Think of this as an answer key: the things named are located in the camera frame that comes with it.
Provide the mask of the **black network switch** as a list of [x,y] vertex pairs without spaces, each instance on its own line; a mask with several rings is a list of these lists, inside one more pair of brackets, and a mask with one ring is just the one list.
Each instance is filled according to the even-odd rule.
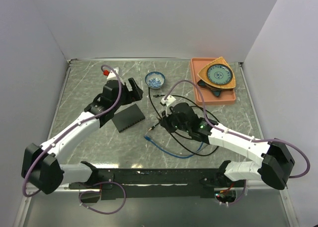
[[112,122],[119,133],[143,120],[145,120],[145,115],[137,104],[131,105],[128,108],[116,113],[112,118]]

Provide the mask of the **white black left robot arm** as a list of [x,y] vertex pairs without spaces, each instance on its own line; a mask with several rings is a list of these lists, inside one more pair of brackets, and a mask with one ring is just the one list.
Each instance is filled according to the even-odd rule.
[[63,131],[39,146],[30,144],[25,149],[21,171],[25,197],[32,196],[26,192],[27,183],[45,194],[54,192],[61,184],[81,182],[86,188],[98,184],[97,168],[90,163],[61,163],[82,140],[111,120],[120,106],[142,99],[143,91],[135,80],[128,81],[131,90],[118,80],[107,81],[102,93]]

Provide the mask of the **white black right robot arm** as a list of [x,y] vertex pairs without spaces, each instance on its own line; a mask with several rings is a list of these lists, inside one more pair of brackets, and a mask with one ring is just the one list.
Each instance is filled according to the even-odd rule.
[[248,161],[226,160],[219,167],[217,181],[229,186],[239,180],[261,180],[283,190],[287,186],[295,161],[284,143],[277,139],[262,142],[211,119],[198,117],[187,103],[179,103],[161,112],[161,126],[169,133],[186,132],[191,139],[238,153]]

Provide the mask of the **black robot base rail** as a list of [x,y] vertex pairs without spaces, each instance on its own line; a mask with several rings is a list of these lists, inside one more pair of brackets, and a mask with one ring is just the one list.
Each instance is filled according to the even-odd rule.
[[242,188],[245,181],[222,177],[223,168],[92,168],[86,182],[70,189],[100,190],[102,200],[157,197],[214,198],[216,188]]

